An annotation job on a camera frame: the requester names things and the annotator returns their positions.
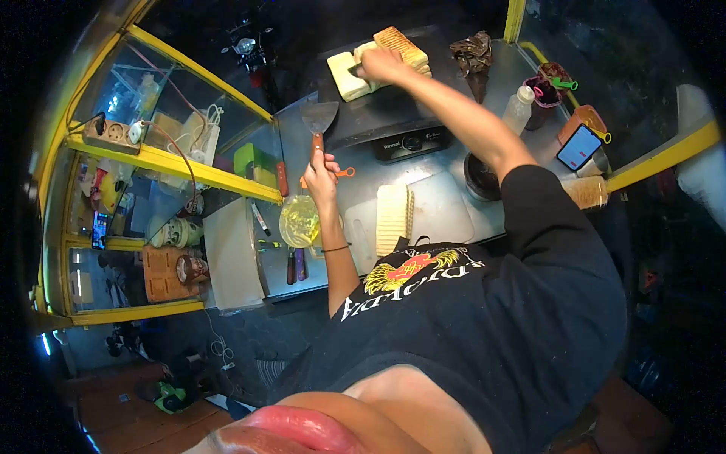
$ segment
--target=hand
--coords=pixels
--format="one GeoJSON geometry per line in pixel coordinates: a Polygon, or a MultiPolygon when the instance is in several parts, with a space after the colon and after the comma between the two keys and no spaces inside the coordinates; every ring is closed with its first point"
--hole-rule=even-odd
{"type": "Polygon", "coordinates": [[[338,177],[335,173],[340,171],[340,166],[334,159],[335,156],[316,150],[312,165],[308,163],[308,168],[303,174],[308,191],[318,208],[318,214],[336,207],[335,185],[338,184],[338,177]]]}
{"type": "Polygon", "coordinates": [[[403,78],[416,71],[404,63],[401,52],[393,49],[377,48],[363,52],[361,55],[363,68],[358,69],[358,76],[364,79],[398,84],[403,78]]]}

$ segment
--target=green measuring spoon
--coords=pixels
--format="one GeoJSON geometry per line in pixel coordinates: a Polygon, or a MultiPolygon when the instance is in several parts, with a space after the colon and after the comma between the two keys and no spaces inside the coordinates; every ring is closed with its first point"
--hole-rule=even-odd
{"type": "Polygon", "coordinates": [[[577,90],[577,82],[562,82],[559,77],[553,77],[552,78],[552,85],[559,89],[570,89],[573,92],[577,90]]]}

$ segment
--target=griddle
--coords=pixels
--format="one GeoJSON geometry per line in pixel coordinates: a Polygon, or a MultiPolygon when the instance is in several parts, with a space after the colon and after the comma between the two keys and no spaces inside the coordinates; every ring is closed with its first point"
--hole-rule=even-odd
{"type": "MultiPolygon", "coordinates": [[[[449,50],[449,42],[436,25],[413,28],[403,31],[403,34],[428,55],[434,79],[474,99],[459,64],[449,50]]],[[[372,36],[318,55],[318,101],[340,102],[338,116],[325,133],[328,150],[442,125],[429,109],[397,86],[384,86],[357,100],[343,101],[326,60],[341,52],[352,52],[369,41],[373,41],[372,36]]]]}

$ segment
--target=wrist bracelet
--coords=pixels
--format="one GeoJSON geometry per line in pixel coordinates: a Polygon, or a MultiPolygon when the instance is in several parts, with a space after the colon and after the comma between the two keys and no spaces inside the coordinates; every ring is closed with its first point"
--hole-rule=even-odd
{"type": "Polygon", "coordinates": [[[333,252],[333,251],[339,251],[339,250],[341,250],[341,249],[345,249],[345,248],[348,248],[348,247],[349,247],[350,245],[351,245],[351,244],[350,244],[350,243],[348,243],[348,244],[346,244],[345,246],[341,246],[340,248],[335,248],[335,249],[327,249],[326,251],[323,251],[323,250],[321,249],[321,250],[320,250],[320,252],[322,252],[322,253],[325,253],[325,252],[333,252]]]}

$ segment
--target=motorcycle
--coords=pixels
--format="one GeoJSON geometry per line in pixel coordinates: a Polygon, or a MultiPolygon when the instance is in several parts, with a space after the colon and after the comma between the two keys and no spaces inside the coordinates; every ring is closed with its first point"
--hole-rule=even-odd
{"type": "Polygon", "coordinates": [[[221,53],[236,57],[237,66],[247,70],[252,86],[262,88],[270,109],[277,112],[283,106],[271,72],[276,60],[272,48],[275,29],[266,26],[271,22],[266,8],[267,3],[261,2],[243,12],[230,28],[224,30],[231,45],[222,48],[221,53]]]}

